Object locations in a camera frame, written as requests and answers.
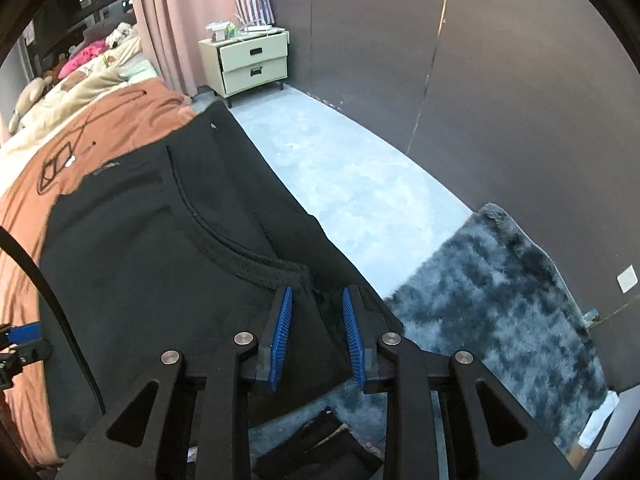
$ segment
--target drawer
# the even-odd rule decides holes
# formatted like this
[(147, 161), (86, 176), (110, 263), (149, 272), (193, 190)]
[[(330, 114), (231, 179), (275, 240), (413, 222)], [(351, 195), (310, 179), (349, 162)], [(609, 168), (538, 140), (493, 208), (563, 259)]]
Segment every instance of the drawer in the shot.
[(284, 79), (287, 76), (287, 58), (279, 57), (264, 63), (243, 66), (232, 72), (223, 73), (227, 95), (237, 94), (243, 90), (260, 86), (271, 81)]
[(286, 32), (220, 47), (220, 61), (222, 62), (223, 72), (231, 72), (243, 66), (254, 65), (286, 55)]

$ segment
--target orange blanket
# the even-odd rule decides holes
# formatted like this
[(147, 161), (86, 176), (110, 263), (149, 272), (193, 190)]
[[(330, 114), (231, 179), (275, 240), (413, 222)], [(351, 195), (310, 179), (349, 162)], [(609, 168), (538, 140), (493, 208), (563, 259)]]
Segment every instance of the orange blanket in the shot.
[[(0, 221), (39, 262), (47, 218), (61, 194), (110, 160), (161, 139), (195, 116), (187, 97), (149, 79), (90, 105), (38, 150), (0, 199)], [(0, 324), (39, 319), (38, 293), (15, 262), (0, 253)], [(44, 367), (36, 363), (0, 395), (0, 420), (34, 465), (61, 460), (53, 443)]]

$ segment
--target plush toy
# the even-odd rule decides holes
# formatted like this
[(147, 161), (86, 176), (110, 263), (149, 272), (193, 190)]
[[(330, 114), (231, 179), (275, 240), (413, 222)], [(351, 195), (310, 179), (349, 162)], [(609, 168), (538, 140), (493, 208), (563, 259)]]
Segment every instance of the plush toy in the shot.
[(10, 134), (14, 134), (18, 130), (20, 119), (31, 110), (34, 104), (38, 102), (42, 96), (44, 89), (51, 84), (53, 78), (48, 76), (46, 78), (37, 77), (31, 81), (18, 97), (18, 102), (15, 104), (14, 114), (9, 121), (8, 129)]

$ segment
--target striped bag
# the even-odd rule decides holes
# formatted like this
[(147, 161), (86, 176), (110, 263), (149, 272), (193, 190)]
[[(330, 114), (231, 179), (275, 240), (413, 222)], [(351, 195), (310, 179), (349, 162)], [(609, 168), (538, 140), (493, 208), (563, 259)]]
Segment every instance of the striped bag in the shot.
[(272, 25), (275, 23), (269, 0), (235, 0), (238, 18), (243, 25)]

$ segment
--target marble floor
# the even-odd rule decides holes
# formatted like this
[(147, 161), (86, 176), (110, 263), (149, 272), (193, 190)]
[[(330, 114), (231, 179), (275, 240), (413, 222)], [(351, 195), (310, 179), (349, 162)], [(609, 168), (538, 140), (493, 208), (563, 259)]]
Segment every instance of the marble floor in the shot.
[[(203, 110), (206, 95), (194, 101)], [(231, 111), (328, 238), (387, 297), (471, 211), (417, 164), (332, 108), (285, 86)]]

